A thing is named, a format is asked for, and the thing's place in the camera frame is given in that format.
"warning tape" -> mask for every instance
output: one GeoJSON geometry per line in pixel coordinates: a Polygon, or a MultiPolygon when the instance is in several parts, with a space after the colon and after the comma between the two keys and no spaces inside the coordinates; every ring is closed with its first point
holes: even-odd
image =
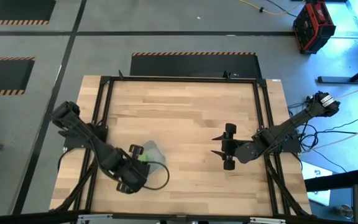
{"type": "Polygon", "coordinates": [[[47,25],[49,21],[39,20],[0,20],[0,25],[47,25]]]}
{"type": "Polygon", "coordinates": [[[135,52],[132,56],[155,55],[256,55],[255,52],[135,52]]]}
{"type": "Polygon", "coordinates": [[[35,57],[0,57],[2,60],[35,60],[35,57]]]}
{"type": "Polygon", "coordinates": [[[23,95],[24,90],[0,90],[0,96],[23,95]]]}

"cable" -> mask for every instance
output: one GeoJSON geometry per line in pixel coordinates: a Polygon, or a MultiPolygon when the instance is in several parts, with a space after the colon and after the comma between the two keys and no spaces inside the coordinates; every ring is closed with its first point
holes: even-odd
{"type": "Polygon", "coordinates": [[[155,162],[155,161],[144,161],[144,162],[148,162],[148,163],[151,163],[151,164],[158,164],[158,165],[162,166],[167,171],[168,176],[167,176],[167,180],[165,181],[165,183],[161,187],[156,187],[156,188],[148,187],[148,186],[143,186],[143,187],[146,188],[146,189],[149,189],[149,190],[160,190],[160,189],[164,188],[168,184],[169,178],[170,178],[168,167],[166,167],[166,165],[162,164],[161,162],[155,162]]]}
{"type": "Polygon", "coordinates": [[[290,111],[290,109],[288,109],[288,114],[290,115],[290,118],[293,117],[293,113],[290,111]]]}
{"type": "Polygon", "coordinates": [[[295,158],[298,159],[298,161],[301,163],[301,170],[303,171],[303,164],[301,159],[299,159],[299,157],[294,152],[291,152],[291,154],[293,154],[293,156],[295,156],[295,158]]]}
{"type": "MultiPolygon", "coordinates": [[[[266,1],[272,3],[273,5],[277,6],[277,7],[280,8],[281,10],[285,11],[285,9],[283,9],[281,6],[279,6],[279,5],[276,4],[275,2],[273,2],[273,1],[271,1],[271,0],[266,0],[266,1]]],[[[297,17],[296,15],[291,14],[291,13],[289,13],[289,12],[287,12],[287,14],[290,15],[290,16],[293,16],[293,17],[297,17]]]]}
{"type": "Polygon", "coordinates": [[[338,167],[340,167],[344,172],[346,172],[347,173],[347,171],[345,170],[345,168],[343,168],[341,165],[339,165],[339,164],[336,164],[335,162],[333,162],[333,161],[330,161],[327,157],[325,157],[322,153],[320,153],[320,152],[318,152],[318,151],[316,151],[316,150],[314,150],[314,149],[312,149],[314,152],[317,152],[320,156],[323,156],[324,157],[324,159],[326,159],[328,162],[330,162],[330,163],[332,163],[332,164],[334,164],[335,166],[338,166],[338,167]]]}
{"type": "Polygon", "coordinates": [[[341,98],[344,98],[345,96],[349,96],[349,95],[351,95],[351,94],[353,94],[353,93],[357,93],[357,92],[358,92],[358,90],[353,91],[353,92],[348,93],[348,94],[345,94],[345,95],[343,95],[343,96],[337,97],[336,100],[341,99],[341,98]]]}
{"type": "Polygon", "coordinates": [[[345,134],[356,134],[351,131],[318,131],[317,133],[345,133],[345,134]]]}
{"type": "Polygon", "coordinates": [[[303,136],[304,134],[305,134],[305,131],[306,131],[306,127],[308,126],[308,123],[309,123],[309,121],[307,121],[305,124],[303,124],[303,125],[305,125],[305,127],[303,128],[303,130],[302,130],[302,134],[301,134],[301,136],[303,136]]]}
{"type": "MultiPolygon", "coordinates": [[[[71,121],[68,121],[71,125],[76,125],[75,123],[71,122],[71,121]]],[[[95,149],[95,146],[93,144],[93,141],[91,139],[88,138],[88,142],[91,144],[91,149],[95,152],[96,149],[95,149]]],[[[116,148],[117,150],[119,150],[127,159],[130,163],[132,163],[132,157],[130,155],[128,155],[128,153],[126,153],[124,150],[120,149],[120,148],[116,148]]],[[[164,188],[168,182],[169,182],[169,179],[170,179],[170,173],[169,173],[169,170],[168,170],[168,167],[166,167],[166,165],[160,163],[160,162],[155,162],[155,161],[150,161],[149,163],[154,163],[154,164],[159,164],[161,165],[162,167],[164,167],[164,169],[167,171],[167,174],[168,174],[168,177],[167,177],[167,181],[161,186],[161,187],[157,187],[157,188],[152,188],[152,187],[147,187],[147,186],[143,186],[144,188],[146,189],[149,189],[149,190],[160,190],[162,188],[164,188]]],[[[102,171],[102,173],[104,173],[106,176],[110,177],[112,180],[115,180],[119,183],[123,183],[122,181],[120,181],[119,179],[115,178],[114,176],[114,173],[111,171],[111,170],[104,170],[104,169],[100,169],[102,171]]],[[[134,170],[139,174],[141,175],[143,178],[147,179],[147,177],[145,177],[141,172],[139,172],[137,169],[136,169],[136,166],[134,166],[134,170]]]]}
{"type": "Polygon", "coordinates": [[[57,172],[59,172],[60,170],[60,163],[62,162],[63,157],[68,154],[69,152],[71,152],[71,149],[67,149],[67,151],[65,151],[60,157],[59,157],[59,161],[57,162],[57,172]]]}
{"type": "Polygon", "coordinates": [[[268,13],[268,14],[270,14],[270,15],[279,16],[279,15],[287,14],[287,13],[289,13],[290,11],[296,9],[298,6],[300,6],[300,5],[301,5],[303,2],[305,2],[306,0],[302,0],[301,3],[297,4],[297,5],[294,6],[293,8],[291,8],[291,9],[289,9],[289,10],[285,10],[284,12],[279,12],[279,13],[266,11],[263,7],[258,7],[258,6],[254,5],[254,4],[252,4],[252,3],[249,3],[249,2],[244,1],[244,0],[239,0],[239,1],[242,2],[242,3],[248,4],[248,5],[250,5],[250,6],[254,7],[254,8],[256,8],[256,9],[258,9],[260,12],[266,12],[266,13],[268,13]]]}
{"type": "Polygon", "coordinates": [[[57,210],[57,211],[66,210],[67,211],[70,208],[70,205],[73,203],[75,197],[83,189],[84,185],[88,181],[91,174],[93,172],[96,172],[97,170],[98,170],[98,163],[94,159],[93,162],[91,163],[91,165],[86,170],[84,176],[80,180],[78,180],[78,183],[74,187],[73,191],[71,191],[71,193],[66,197],[66,199],[63,201],[63,203],[60,206],[58,206],[57,208],[55,208],[54,210],[57,210]]]}
{"type": "MultiPolygon", "coordinates": [[[[311,103],[311,108],[310,108],[309,111],[313,111],[315,101],[316,101],[316,97],[314,96],[314,97],[313,97],[313,102],[311,103]]],[[[285,128],[283,129],[283,131],[273,140],[273,142],[276,141],[278,138],[280,138],[280,136],[281,136],[282,134],[286,134],[287,130],[290,129],[290,128],[293,126],[293,124],[296,123],[296,122],[297,122],[297,121],[295,120],[295,121],[293,121],[291,124],[287,125],[287,127],[285,127],[285,128]]],[[[261,152],[261,154],[264,154],[264,153],[266,153],[266,152],[269,152],[269,151],[274,150],[276,147],[279,146],[280,143],[284,142],[285,140],[286,140],[286,139],[283,138],[283,140],[281,140],[280,142],[278,142],[277,145],[275,145],[275,146],[274,146],[273,144],[269,145],[269,147],[267,147],[266,149],[264,149],[264,150],[261,152]]]]}
{"type": "Polygon", "coordinates": [[[315,147],[318,144],[318,137],[317,137],[318,132],[317,132],[317,129],[313,125],[310,125],[310,124],[302,124],[302,125],[305,125],[305,127],[309,126],[309,127],[312,127],[314,129],[314,134],[307,134],[306,136],[304,136],[304,132],[302,132],[302,134],[300,136],[299,142],[300,142],[301,148],[304,151],[306,151],[305,147],[308,147],[309,149],[311,149],[311,148],[315,147]],[[313,142],[311,143],[310,146],[306,145],[303,142],[306,138],[309,138],[309,137],[314,137],[313,142]]]}
{"type": "Polygon", "coordinates": [[[334,130],[334,129],[336,129],[336,128],[341,128],[341,127],[343,127],[343,126],[346,126],[346,125],[349,125],[349,124],[353,124],[353,123],[355,123],[356,121],[358,121],[358,119],[355,119],[354,121],[352,121],[352,122],[350,122],[350,123],[346,123],[346,124],[343,124],[343,125],[338,126],[338,127],[333,127],[333,128],[331,128],[331,129],[325,129],[324,131],[332,131],[332,130],[334,130]]]}
{"type": "Polygon", "coordinates": [[[287,108],[288,109],[297,108],[297,107],[300,107],[300,106],[304,105],[304,103],[294,103],[294,104],[292,104],[290,106],[287,106],[287,108]]]}
{"type": "MultiPolygon", "coordinates": [[[[338,140],[338,141],[334,141],[334,142],[331,142],[329,144],[325,144],[325,145],[322,145],[322,146],[319,146],[319,147],[316,147],[314,149],[319,149],[319,148],[322,148],[322,147],[326,147],[326,146],[330,146],[330,145],[333,145],[333,144],[336,144],[336,143],[339,143],[339,142],[343,142],[345,140],[348,140],[350,138],[353,138],[354,136],[358,135],[358,133],[355,133],[355,134],[352,134],[351,136],[347,137],[347,138],[344,138],[344,139],[341,139],[341,140],[338,140]]],[[[312,149],[307,149],[305,150],[305,152],[310,152],[312,149]]]]}

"desk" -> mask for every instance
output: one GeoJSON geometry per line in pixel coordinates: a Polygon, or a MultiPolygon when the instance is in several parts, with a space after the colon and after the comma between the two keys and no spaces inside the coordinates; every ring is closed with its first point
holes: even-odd
{"type": "MultiPolygon", "coordinates": [[[[83,79],[77,104],[85,122],[91,121],[99,81],[99,76],[83,79]]],[[[274,122],[280,124],[288,119],[282,84],[267,80],[267,87],[274,122]]],[[[259,95],[266,124],[262,91],[259,95]]],[[[237,139],[250,139],[259,127],[251,84],[115,81],[108,118],[108,143],[128,150],[131,144],[154,140],[167,158],[171,179],[162,190],[125,195],[99,170],[92,212],[272,216],[263,157],[237,162],[235,170],[226,171],[211,152],[220,150],[220,141],[211,139],[222,135],[225,123],[237,124],[237,139]]],[[[83,154],[78,149],[63,158],[50,208],[59,206],[77,184],[83,154]]],[[[310,212],[299,162],[286,153],[281,160],[289,191],[310,212]]],[[[160,170],[147,185],[158,186],[165,178],[160,170]]],[[[80,208],[87,191],[85,187],[80,208]]],[[[277,187],[276,195],[282,212],[277,187]]]]}

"yellow cable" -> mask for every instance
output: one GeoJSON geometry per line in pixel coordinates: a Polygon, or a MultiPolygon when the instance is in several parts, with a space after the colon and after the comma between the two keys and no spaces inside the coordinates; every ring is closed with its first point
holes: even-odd
{"type": "MultiPolygon", "coordinates": [[[[242,3],[245,3],[245,4],[248,4],[256,9],[260,9],[260,7],[252,4],[252,3],[249,3],[247,1],[243,1],[243,0],[239,0],[240,2],[242,3]]],[[[271,15],[276,15],[276,16],[279,16],[279,15],[283,15],[283,14],[286,14],[294,9],[296,9],[298,6],[300,6],[303,2],[305,2],[306,0],[303,0],[301,3],[297,4],[296,6],[294,6],[293,8],[289,9],[289,10],[286,10],[286,11],[283,11],[283,12],[279,12],[279,13],[274,13],[274,12],[269,12],[269,11],[266,11],[265,9],[263,9],[264,12],[268,13],[268,14],[271,14],[271,15]]]]}

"metal bracket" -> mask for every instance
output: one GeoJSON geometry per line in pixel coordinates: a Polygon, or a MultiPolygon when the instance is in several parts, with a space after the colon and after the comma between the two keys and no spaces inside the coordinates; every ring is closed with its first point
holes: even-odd
{"type": "Polygon", "coordinates": [[[257,78],[256,83],[258,83],[258,85],[261,86],[262,88],[267,87],[266,80],[263,78],[257,78]]]}
{"type": "Polygon", "coordinates": [[[186,215],[177,215],[176,223],[186,223],[187,216],[186,215]]]}
{"type": "Polygon", "coordinates": [[[122,72],[121,72],[120,69],[118,70],[118,75],[119,75],[119,78],[120,78],[121,80],[124,79],[124,75],[122,74],[122,72]]]}
{"type": "Polygon", "coordinates": [[[285,220],[276,219],[276,218],[257,218],[251,217],[250,223],[260,223],[260,224],[285,224],[285,220]]]}
{"type": "Polygon", "coordinates": [[[110,81],[110,77],[102,76],[100,78],[100,85],[105,85],[108,81],[110,81]]]}
{"type": "Polygon", "coordinates": [[[112,218],[112,214],[91,214],[91,215],[79,215],[78,221],[88,221],[88,220],[100,220],[112,218]]]}
{"type": "Polygon", "coordinates": [[[225,78],[226,80],[230,80],[231,72],[224,71],[222,78],[225,78]]]}
{"type": "MultiPolygon", "coordinates": [[[[107,133],[109,128],[107,126],[96,126],[94,127],[91,123],[87,124],[95,133],[95,135],[100,138],[102,141],[106,141],[107,133]]],[[[60,135],[62,135],[65,139],[64,147],[67,149],[73,148],[87,148],[90,149],[91,146],[89,142],[79,139],[75,134],[70,131],[59,131],[60,135]]]]}

